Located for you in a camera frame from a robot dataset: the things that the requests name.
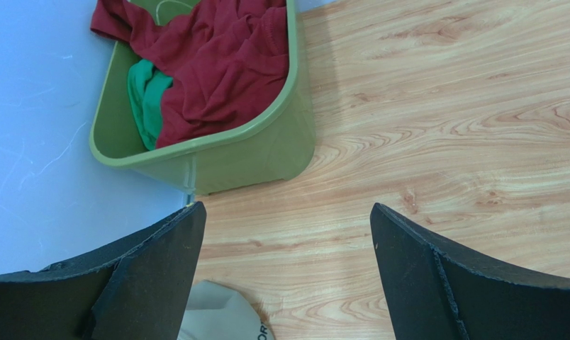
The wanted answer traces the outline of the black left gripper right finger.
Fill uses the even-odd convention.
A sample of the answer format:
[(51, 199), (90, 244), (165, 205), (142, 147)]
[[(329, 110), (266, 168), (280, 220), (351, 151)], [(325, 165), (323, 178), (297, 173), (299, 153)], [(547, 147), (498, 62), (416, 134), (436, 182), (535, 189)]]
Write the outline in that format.
[(381, 203), (370, 225), (397, 339), (570, 339), (570, 278), (487, 256)]

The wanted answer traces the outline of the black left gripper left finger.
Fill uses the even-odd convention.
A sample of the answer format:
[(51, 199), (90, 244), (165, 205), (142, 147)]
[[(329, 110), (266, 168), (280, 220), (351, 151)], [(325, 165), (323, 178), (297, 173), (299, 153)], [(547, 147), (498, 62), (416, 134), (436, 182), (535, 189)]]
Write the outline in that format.
[(85, 254), (0, 275), (0, 339), (175, 339), (206, 224), (201, 202)]

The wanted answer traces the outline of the dark red t-shirt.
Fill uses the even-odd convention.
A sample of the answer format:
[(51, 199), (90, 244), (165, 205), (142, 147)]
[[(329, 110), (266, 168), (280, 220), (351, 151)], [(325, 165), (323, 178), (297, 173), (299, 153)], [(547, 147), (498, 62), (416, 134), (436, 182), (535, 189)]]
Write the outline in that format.
[(165, 24), (129, 1), (99, 1), (91, 29), (173, 79), (156, 149), (248, 123), (289, 73), (284, 1), (201, 1)]

